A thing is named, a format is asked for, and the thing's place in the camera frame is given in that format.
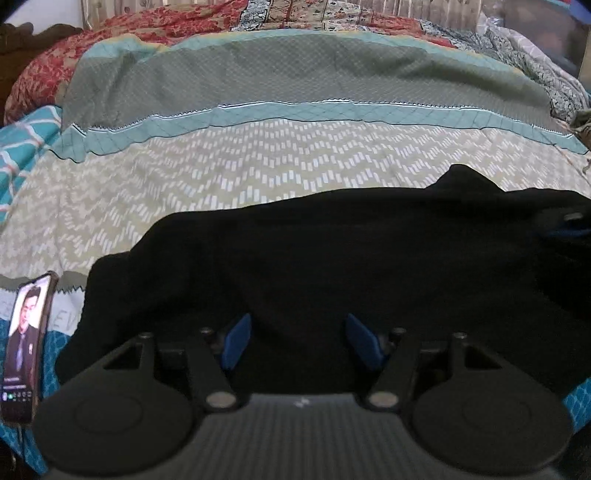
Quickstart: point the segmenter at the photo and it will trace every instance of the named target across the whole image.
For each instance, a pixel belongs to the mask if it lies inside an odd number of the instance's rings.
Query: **phone screen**
[[[48,273],[21,286],[12,310],[4,356],[1,411],[7,423],[29,424],[37,403],[41,341],[56,276]]]

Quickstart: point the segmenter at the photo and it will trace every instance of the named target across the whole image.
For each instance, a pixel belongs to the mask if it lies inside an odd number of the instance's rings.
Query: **screw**
[[[399,402],[398,395],[392,392],[374,392],[369,396],[368,400],[377,408],[392,408]]]
[[[236,403],[236,395],[219,391],[209,394],[205,401],[213,408],[230,408]]]

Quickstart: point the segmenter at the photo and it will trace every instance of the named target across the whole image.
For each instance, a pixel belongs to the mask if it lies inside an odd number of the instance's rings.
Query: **gray diamond pattern fabric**
[[[544,89],[517,71],[499,74],[439,51],[317,32],[181,48],[145,61],[132,53],[82,58],[62,128],[118,128],[218,105],[328,99],[475,106],[558,129]]]
[[[88,274],[173,212],[244,207],[344,188],[426,187],[451,164],[505,190],[591,197],[587,160],[500,129],[285,119],[152,138],[80,164],[48,152],[2,230],[7,277],[52,269]]]

